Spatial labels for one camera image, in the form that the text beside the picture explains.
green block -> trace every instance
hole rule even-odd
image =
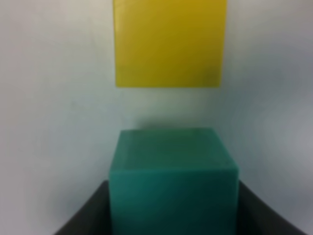
[[[122,131],[114,235],[235,235],[239,170],[212,129]]]

